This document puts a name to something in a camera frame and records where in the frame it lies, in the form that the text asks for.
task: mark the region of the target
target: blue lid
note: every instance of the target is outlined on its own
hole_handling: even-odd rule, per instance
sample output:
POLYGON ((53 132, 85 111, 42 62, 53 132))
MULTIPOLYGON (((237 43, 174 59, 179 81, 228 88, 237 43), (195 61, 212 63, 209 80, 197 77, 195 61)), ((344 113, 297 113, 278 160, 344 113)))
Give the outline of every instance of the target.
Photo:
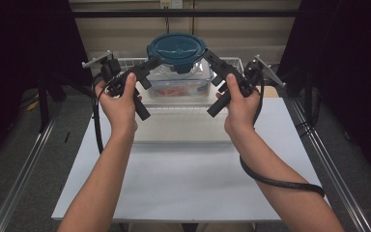
POLYGON ((164 64, 172 66, 179 74, 188 73, 206 50, 202 39, 185 33, 162 35, 147 46, 149 58, 159 56, 164 64))

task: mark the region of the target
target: forearm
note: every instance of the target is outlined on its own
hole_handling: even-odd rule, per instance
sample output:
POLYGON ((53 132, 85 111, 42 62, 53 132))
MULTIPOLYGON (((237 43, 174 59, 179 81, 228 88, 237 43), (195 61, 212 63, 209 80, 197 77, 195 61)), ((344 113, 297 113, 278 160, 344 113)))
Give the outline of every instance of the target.
MULTIPOLYGON (((231 133, 230 137, 247 166, 259 175, 278 181, 307 183, 275 154, 255 130, 240 129, 231 133)), ((342 230, 335 214, 318 193, 257 183, 292 231, 342 230)))
POLYGON ((134 134, 112 134, 58 231, 107 231, 120 195, 134 134))

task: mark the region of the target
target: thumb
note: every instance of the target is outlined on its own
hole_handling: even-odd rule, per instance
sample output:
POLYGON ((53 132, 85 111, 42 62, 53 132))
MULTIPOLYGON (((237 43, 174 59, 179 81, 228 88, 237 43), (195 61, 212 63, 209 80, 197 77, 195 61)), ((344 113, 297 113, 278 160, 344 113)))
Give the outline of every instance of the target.
POLYGON ((231 94, 231 99, 241 98, 243 96, 238 86, 237 79, 233 74, 229 73, 227 75, 227 86, 231 94))
POLYGON ((135 89, 136 76, 133 72, 128 75, 125 85, 125 92, 122 95, 122 98, 132 99, 135 89))
POLYGON ((95 92, 96 92, 97 98, 100 97, 100 93, 103 91, 105 87, 106 87, 106 83, 103 80, 99 82, 98 85, 96 85, 95 92))

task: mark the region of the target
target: person's left hand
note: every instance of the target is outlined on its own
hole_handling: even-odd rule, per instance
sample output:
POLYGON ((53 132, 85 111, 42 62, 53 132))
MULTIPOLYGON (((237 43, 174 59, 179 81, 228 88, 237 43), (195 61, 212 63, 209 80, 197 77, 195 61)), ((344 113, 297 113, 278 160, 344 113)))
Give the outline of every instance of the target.
POLYGON ((112 134, 115 132, 134 134, 137 130, 133 102, 135 84, 136 76, 134 73, 130 73, 126 81, 124 94, 119 98, 113 98, 104 93, 100 95, 106 87, 104 81, 96 86, 96 95, 100 96, 100 104, 110 122, 112 134))

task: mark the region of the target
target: floor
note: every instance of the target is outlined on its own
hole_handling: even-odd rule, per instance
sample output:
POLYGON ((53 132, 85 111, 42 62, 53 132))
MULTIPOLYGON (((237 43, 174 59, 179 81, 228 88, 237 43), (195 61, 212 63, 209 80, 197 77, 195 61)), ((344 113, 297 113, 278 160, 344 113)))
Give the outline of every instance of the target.
MULTIPOLYGON (((51 213, 68 178, 92 114, 90 98, 70 87, 64 89, 68 94, 64 102, 53 102, 49 98, 49 109, 52 116, 57 115, 57 119, 50 135, 45 138, 44 147, 39 150, 39 156, 32 162, 29 170, 31 175, 22 182, 27 185, 20 188, 19 197, 8 208, 7 219, 0 222, 0 228, 3 228, 1 231, 54 231, 59 225, 59 221, 51 219, 51 213)), ((24 96, 30 96, 34 91, 30 90, 24 96)), ((286 98, 288 110, 296 125, 301 120, 294 102, 301 101, 301 97, 286 98)), ((24 107, 19 109, 12 129, 0 146, 0 207, 18 180, 17 175, 30 152, 36 149, 34 144, 39 128, 39 106, 29 111, 24 107)), ((299 134, 305 132, 304 127, 298 129, 299 134)), ((303 145, 324 185, 332 209, 347 231, 371 231, 371 166, 357 144, 347 138, 343 127, 323 101, 316 132, 337 169, 339 183, 345 185, 338 186, 337 180, 334 180, 338 176, 332 177, 327 171, 321 152, 315 149, 315 141, 311 139, 315 133, 304 134, 301 137, 303 145), (367 222, 355 223, 361 218, 367 222)), ((113 224, 110 231, 122 231, 122 227, 113 224)), ((257 224, 257 231, 288 229, 281 222, 261 222, 257 224)))

